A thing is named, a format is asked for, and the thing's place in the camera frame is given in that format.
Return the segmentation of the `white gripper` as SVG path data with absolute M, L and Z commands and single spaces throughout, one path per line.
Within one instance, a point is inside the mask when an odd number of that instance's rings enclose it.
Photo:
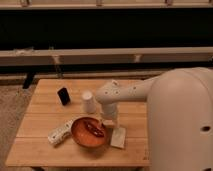
M 104 123 L 106 120 L 111 120 L 114 126 L 118 126 L 118 108 L 116 103 L 103 104 L 101 106 L 101 122 Z

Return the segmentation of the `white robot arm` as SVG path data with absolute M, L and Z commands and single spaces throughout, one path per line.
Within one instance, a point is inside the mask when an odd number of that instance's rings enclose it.
M 96 100 L 105 116 L 119 102 L 147 103 L 150 171 L 213 171 L 213 70 L 174 69 L 128 86 L 113 80 Z

